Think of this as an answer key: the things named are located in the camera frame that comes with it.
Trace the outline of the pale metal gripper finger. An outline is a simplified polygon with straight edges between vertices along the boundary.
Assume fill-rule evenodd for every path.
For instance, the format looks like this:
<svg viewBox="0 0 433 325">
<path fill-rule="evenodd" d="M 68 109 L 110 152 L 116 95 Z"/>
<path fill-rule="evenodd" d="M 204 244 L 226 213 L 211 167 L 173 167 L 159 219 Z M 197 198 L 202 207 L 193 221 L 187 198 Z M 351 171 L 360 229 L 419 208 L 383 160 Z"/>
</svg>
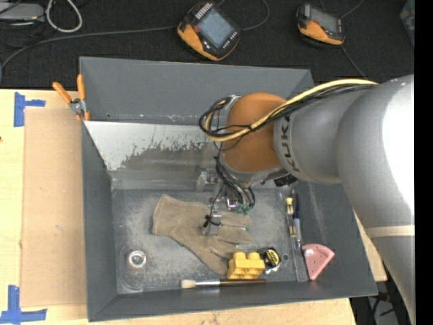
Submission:
<svg viewBox="0 0 433 325">
<path fill-rule="evenodd" d="M 216 236 L 221 226 L 221 218 L 221 214 L 206 215 L 202 226 L 202 234 L 204 236 Z"/>
</svg>

